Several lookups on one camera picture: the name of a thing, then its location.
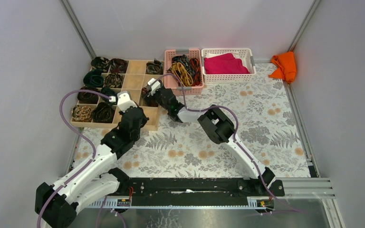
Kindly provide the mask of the red checkered patterned tie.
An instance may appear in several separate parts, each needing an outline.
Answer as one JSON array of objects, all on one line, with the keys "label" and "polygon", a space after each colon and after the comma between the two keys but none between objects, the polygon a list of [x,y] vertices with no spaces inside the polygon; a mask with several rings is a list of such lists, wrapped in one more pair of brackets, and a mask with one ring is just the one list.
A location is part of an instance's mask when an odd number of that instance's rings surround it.
[{"label": "red checkered patterned tie", "polygon": [[151,94],[151,89],[150,88],[148,88],[148,87],[143,87],[142,88],[141,98],[142,98],[144,106],[158,107],[158,103],[157,103],[154,95]]}]

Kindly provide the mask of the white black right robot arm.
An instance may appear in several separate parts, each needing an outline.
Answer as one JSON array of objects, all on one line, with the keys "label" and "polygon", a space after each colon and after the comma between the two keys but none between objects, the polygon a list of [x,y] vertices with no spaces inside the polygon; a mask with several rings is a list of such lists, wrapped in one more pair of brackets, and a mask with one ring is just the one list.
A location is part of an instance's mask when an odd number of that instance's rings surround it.
[{"label": "white black right robot arm", "polygon": [[237,155],[238,160],[247,166],[250,178],[255,180],[253,188],[258,195],[265,196],[272,190],[276,175],[256,160],[238,137],[239,121],[232,110],[221,105],[211,105],[202,110],[189,109],[177,100],[169,88],[149,85],[145,89],[147,94],[144,99],[167,110],[170,119],[178,123],[199,124],[213,143],[220,144]]}]

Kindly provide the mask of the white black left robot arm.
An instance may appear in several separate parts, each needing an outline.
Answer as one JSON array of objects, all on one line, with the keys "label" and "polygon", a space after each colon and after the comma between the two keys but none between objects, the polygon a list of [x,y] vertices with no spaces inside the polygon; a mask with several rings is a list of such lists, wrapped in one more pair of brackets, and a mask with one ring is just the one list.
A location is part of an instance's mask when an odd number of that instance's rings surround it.
[{"label": "white black left robot arm", "polygon": [[44,220],[53,228],[67,228],[80,211],[104,195],[125,194],[127,181],[104,169],[133,147],[147,121],[142,108],[128,108],[119,125],[94,148],[94,155],[52,185],[42,183],[36,190],[37,226]]}]

